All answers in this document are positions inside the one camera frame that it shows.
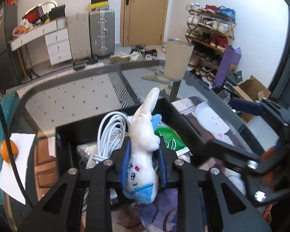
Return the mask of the dark grey refrigerator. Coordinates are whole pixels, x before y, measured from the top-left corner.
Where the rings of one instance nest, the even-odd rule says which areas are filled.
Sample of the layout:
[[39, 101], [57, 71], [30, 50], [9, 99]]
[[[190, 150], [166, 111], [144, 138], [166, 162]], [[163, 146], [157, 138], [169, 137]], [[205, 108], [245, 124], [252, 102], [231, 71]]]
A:
[[21, 84], [24, 74], [17, 52], [11, 51], [9, 41], [17, 26], [17, 6], [2, 5], [0, 7], [0, 92]]

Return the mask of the anime printed desk mat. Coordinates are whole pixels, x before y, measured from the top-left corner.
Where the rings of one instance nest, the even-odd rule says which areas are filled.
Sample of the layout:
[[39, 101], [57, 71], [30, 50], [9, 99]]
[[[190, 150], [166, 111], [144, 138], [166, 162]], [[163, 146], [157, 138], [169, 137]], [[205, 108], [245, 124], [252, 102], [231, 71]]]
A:
[[[101, 120], [97, 122], [97, 126], [93, 129], [93, 134], [95, 135], [94, 140], [97, 139], [98, 124]], [[103, 162], [109, 165], [110, 158]], [[194, 160], [193, 157], [191, 163], [187, 163], [179, 158], [177, 158], [175, 163], [177, 165], [189, 165], [195, 163], [199, 166], [199, 169], [202, 164], [198, 160]], [[211, 169], [207, 172], [210, 172], [213, 175], [219, 173], [223, 174], [220, 170], [216, 169]], [[80, 231], [81, 209], [75, 210], [74, 208], [71, 208], [69, 210], [63, 210], [58, 195], [51, 194], [50, 190], [37, 203], [32, 212], [24, 220], [19, 228], [20, 231]], [[207, 227], [209, 231], [270, 231], [271, 229], [269, 224], [254, 206], [252, 209], [239, 213], [234, 213], [231, 208], [225, 210], [211, 208], [208, 207], [203, 192], [200, 192], [200, 208], [195, 210], [190, 208], [180, 208], [180, 190], [177, 190], [177, 207], [173, 211], [177, 221], [177, 231], [202, 231], [204, 227]], [[88, 196], [89, 198], [86, 216], [86, 231], [112, 231], [111, 213], [120, 208], [128, 207], [132, 203], [132, 200], [128, 199], [128, 204], [121, 205], [117, 191], [111, 188], [111, 209], [92, 212], [90, 211], [90, 192], [84, 193], [84, 197], [85, 196]]]

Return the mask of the silver aluminium suitcase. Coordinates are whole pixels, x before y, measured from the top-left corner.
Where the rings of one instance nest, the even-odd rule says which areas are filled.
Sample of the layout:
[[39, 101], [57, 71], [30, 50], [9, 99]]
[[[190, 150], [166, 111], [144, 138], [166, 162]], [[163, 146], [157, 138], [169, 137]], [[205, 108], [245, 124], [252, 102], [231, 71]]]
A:
[[115, 12], [93, 10], [89, 13], [89, 23], [92, 55], [110, 56], [115, 50]]

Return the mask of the wooden shoe rack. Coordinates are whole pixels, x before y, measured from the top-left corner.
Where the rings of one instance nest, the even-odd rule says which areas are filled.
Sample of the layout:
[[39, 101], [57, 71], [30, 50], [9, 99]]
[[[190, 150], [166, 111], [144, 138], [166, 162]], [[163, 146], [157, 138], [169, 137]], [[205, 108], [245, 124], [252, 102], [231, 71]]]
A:
[[188, 3], [185, 38], [194, 46], [188, 65], [196, 77], [213, 82], [228, 47], [234, 41], [236, 11], [226, 6]]

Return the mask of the black storage box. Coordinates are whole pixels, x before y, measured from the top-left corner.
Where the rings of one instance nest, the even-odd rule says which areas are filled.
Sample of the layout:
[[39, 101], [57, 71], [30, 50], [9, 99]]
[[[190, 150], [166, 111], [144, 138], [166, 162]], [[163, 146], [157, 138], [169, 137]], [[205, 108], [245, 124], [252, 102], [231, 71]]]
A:
[[[183, 141], [192, 150], [194, 160], [204, 162], [209, 157], [217, 158], [227, 166], [241, 168], [246, 161], [256, 158], [245, 150], [227, 143], [211, 140], [203, 143], [198, 132], [166, 99], [158, 101], [155, 112], [162, 115], [163, 121], [174, 128]], [[92, 169], [79, 166], [76, 146], [95, 139], [93, 129], [102, 119], [97, 115], [78, 122], [59, 126], [56, 131], [56, 153], [60, 179], [51, 188], [51, 194], [57, 194], [61, 208], [80, 210], [83, 204], [85, 189], [90, 190], [90, 211], [110, 210], [110, 189], [115, 189], [121, 205], [128, 204], [123, 187], [127, 181], [128, 161], [131, 142], [125, 138], [121, 147], [110, 156], [110, 164], [99, 163]], [[154, 152], [159, 161], [159, 189], [178, 188], [180, 208], [195, 210], [200, 208], [200, 192], [205, 194], [208, 207], [225, 210], [231, 208], [234, 213], [253, 208], [251, 200], [245, 197], [227, 177], [221, 173], [213, 175], [199, 169], [195, 163], [177, 165], [177, 154], [161, 143]]]

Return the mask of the green white packet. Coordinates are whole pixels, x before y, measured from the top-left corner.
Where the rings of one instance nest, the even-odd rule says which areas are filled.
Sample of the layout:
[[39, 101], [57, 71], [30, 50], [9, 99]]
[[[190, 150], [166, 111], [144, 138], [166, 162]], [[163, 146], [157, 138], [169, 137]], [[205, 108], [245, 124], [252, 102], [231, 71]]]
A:
[[184, 141], [178, 136], [178, 134], [168, 126], [158, 126], [154, 131], [157, 136], [162, 136], [165, 146], [168, 149], [179, 151], [187, 148]]

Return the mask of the white plush toy blue trim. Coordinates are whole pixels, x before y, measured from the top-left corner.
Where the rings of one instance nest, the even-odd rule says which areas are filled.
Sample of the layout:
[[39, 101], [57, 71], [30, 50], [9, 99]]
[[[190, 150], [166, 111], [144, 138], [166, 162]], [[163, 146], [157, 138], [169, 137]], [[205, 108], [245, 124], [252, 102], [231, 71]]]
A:
[[159, 187], [159, 178], [153, 167], [153, 152], [160, 148], [160, 138], [154, 133], [152, 112], [160, 90], [150, 90], [136, 110], [129, 127], [130, 156], [125, 175], [125, 197], [141, 204], [151, 204]]

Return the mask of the beige cylindrical bin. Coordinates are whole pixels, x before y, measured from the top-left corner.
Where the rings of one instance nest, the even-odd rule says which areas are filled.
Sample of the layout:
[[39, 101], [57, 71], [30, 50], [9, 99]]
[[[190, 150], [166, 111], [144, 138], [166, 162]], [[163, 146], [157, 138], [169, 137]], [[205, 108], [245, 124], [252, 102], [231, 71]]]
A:
[[194, 45], [181, 39], [168, 39], [164, 63], [164, 75], [171, 81], [181, 81], [188, 67]]

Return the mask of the purple bag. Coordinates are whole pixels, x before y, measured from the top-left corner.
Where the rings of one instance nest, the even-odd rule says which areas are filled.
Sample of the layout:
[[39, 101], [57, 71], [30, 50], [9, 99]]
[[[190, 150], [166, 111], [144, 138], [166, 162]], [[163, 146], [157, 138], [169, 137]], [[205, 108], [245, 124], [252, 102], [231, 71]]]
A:
[[230, 66], [232, 64], [238, 65], [241, 59], [241, 48], [234, 49], [232, 45], [228, 46], [222, 57], [221, 63], [213, 80], [213, 87], [223, 86]]

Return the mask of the white medicine pouch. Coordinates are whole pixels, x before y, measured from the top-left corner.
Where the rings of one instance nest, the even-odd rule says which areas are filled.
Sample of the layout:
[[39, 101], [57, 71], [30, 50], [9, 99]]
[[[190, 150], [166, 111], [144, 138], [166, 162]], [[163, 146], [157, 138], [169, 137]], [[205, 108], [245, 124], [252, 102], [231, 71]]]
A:
[[92, 154], [97, 153], [97, 142], [90, 142], [76, 146], [77, 152], [83, 160], [88, 160]]

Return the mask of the open cardboard box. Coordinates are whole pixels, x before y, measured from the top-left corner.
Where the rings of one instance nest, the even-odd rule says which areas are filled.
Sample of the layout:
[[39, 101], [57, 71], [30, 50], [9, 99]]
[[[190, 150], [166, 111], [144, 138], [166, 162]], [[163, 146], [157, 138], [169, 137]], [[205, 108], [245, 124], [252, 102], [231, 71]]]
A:
[[250, 102], [262, 100], [268, 98], [271, 92], [265, 87], [256, 77], [253, 75], [249, 79], [246, 79], [241, 84], [234, 86], [235, 94]]

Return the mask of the white drawer desk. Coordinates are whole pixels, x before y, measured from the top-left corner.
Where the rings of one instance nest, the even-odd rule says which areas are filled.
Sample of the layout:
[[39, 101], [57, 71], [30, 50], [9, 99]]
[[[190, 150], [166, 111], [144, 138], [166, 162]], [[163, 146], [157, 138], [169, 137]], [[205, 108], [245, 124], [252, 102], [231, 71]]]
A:
[[10, 41], [11, 50], [23, 50], [33, 65], [48, 61], [56, 65], [72, 59], [67, 18], [61, 17], [35, 27]]

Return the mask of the black yellow box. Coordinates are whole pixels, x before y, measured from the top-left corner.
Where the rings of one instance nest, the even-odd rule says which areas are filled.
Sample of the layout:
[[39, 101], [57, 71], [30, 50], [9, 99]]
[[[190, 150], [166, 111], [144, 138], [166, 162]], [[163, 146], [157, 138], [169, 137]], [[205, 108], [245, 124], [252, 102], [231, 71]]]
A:
[[90, 0], [89, 10], [108, 10], [109, 1], [108, 0]]

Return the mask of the wooden door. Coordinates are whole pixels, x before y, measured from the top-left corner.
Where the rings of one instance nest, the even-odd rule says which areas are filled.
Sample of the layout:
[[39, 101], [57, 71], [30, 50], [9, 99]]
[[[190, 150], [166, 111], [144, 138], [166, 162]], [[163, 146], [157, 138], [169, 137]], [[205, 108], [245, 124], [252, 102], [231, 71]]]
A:
[[169, 0], [121, 0], [122, 46], [162, 44]]

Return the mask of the white paper napkin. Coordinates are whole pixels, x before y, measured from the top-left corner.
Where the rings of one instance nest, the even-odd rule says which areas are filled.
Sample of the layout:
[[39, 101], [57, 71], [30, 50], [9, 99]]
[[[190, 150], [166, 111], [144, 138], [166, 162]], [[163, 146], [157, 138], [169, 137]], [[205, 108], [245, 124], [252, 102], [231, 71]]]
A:
[[[33, 141], [36, 140], [36, 134], [19, 134], [13, 133], [10, 136], [11, 144], [15, 144], [18, 149], [18, 154], [15, 156], [15, 164], [23, 187], [26, 187], [26, 171], [28, 167], [28, 158], [33, 146]], [[21, 193], [21, 190], [15, 179], [11, 164], [2, 163], [0, 172], [0, 188], [10, 197], [22, 204], [26, 204], [26, 200]]]

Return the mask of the beige hard suitcase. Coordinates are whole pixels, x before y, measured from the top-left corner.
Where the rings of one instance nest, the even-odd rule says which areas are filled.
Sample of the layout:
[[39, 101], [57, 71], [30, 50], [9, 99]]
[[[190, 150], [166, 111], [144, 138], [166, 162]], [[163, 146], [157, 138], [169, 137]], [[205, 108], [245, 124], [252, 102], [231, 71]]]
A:
[[67, 28], [72, 59], [91, 57], [89, 13], [81, 12], [67, 17]]

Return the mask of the red black shoe box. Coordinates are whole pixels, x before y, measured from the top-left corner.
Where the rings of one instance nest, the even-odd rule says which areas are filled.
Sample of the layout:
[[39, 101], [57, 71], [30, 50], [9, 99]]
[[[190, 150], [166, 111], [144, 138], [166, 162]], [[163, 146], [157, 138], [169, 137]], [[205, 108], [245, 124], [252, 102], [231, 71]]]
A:
[[22, 19], [26, 19], [29, 23], [36, 24], [38, 21], [45, 23], [49, 18], [48, 13], [45, 13], [42, 6], [36, 6], [26, 12]]

